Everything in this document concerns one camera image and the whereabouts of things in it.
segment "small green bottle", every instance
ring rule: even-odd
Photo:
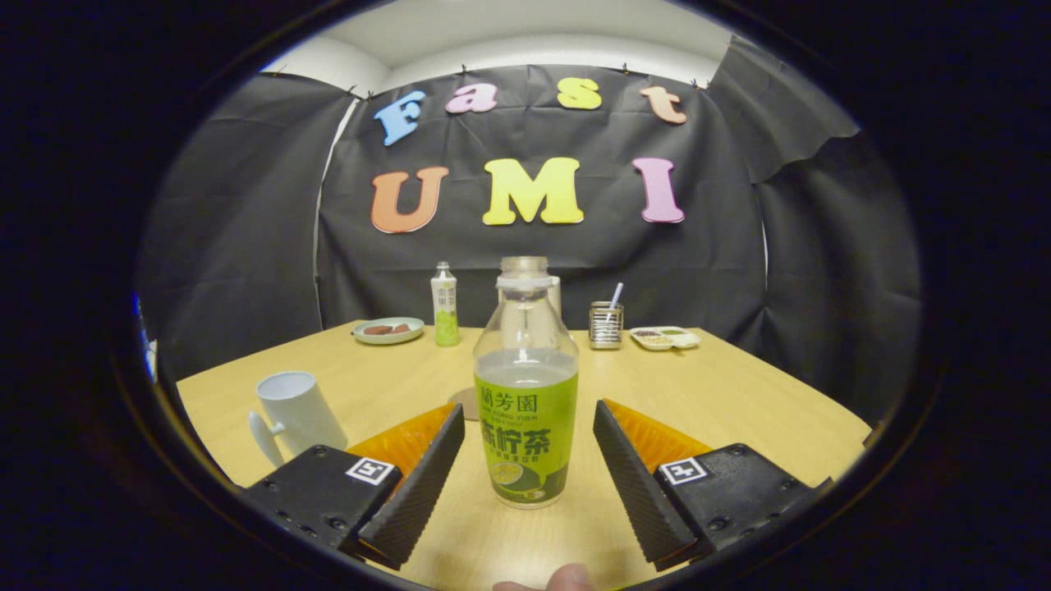
[[[459,343],[459,323],[456,321],[456,278],[449,271],[449,263],[438,263],[438,271],[431,278],[431,295],[434,297],[434,341],[439,347]]]

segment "yellow letter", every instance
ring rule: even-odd
[[[602,104],[598,83],[590,78],[563,78],[558,81],[558,102],[565,108],[598,108]]]
[[[540,202],[548,198],[548,204],[540,219],[549,224],[576,224],[584,219],[584,212],[577,207],[577,192],[573,172],[580,163],[572,158],[552,158],[543,163],[536,180],[529,178],[522,165],[513,158],[491,160],[486,163],[486,171],[493,176],[493,196],[489,211],[481,221],[487,226],[506,226],[515,221],[511,201],[522,215],[532,222]]]

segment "black fabric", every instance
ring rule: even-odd
[[[564,77],[591,78],[602,105],[563,108],[556,100]],[[446,103],[461,86],[495,84],[498,105],[488,113],[449,115]],[[688,120],[658,118],[639,90],[652,85],[678,95]],[[424,90],[418,128],[389,147],[380,108]],[[535,177],[553,157],[580,161],[576,171],[579,224],[549,225],[521,217],[487,226],[492,178],[483,165],[514,158]],[[641,217],[645,190],[632,165],[640,157],[666,158],[685,221],[654,224]],[[415,209],[416,171],[446,166],[437,211],[411,233],[373,227],[372,180],[406,171],[399,211]],[[391,90],[355,108],[323,187],[318,272],[325,325],[358,318],[432,318],[429,278],[449,261],[459,280],[459,321],[483,326],[496,306],[502,256],[542,254],[562,279],[563,317],[585,328],[592,301],[609,300],[618,281],[628,326],[701,326],[745,348],[759,346],[763,298],[760,213],[743,157],[719,109],[703,90],[673,80],[586,66],[502,67],[435,78]]]
[[[849,116],[774,56],[735,38],[709,93],[762,208],[759,356],[874,424],[904,393],[920,333],[905,199]]]
[[[905,201],[864,135],[757,188],[769,248],[760,356],[874,424],[905,392],[920,334]]]
[[[321,328],[313,220],[345,91],[260,75],[172,164],[146,225],[136,288],[174,380]]]
[[[708,93],[741,147],[753,183],[811,158],[829,138],[861,130],[803,75],[739,37],[731,39]]]

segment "white plate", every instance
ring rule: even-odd
[[[640,326],[628,330],[632,338],[650,349],[651,351],[664,351],[676,347],[678,349],[688,349],[696,347],[701,338],[681,326]],[[645,334],[646,332],[658,332],[658,335]]]
[[[394,328],[399,324],[408,324],[409,330],[406,332],[399,332],[397,334],[366,334],[365,329],[371,328],[373,326],[390,326]],[[368,343],[369,345],[394,345],[397,343],[405,343],[406,341],[412,341],[416,337],[424,333],[424,321],[418,318],[408,318],[408,317],[394,317],[394,318],[382,318],[379,320],[370,320],[369,322],[363,322],[354,327],[351,331],[354,334],[354,339],[363,343]]]

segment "bottle label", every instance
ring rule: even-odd
[[[434,340],[444,347],[459,343],[459,323],[456,320],[456,282],[435,281]]]
[[[511,388],[474,376],[478,422],[496,493],[542,503],[565,488],[577,409],[577,374],[539,388]]]

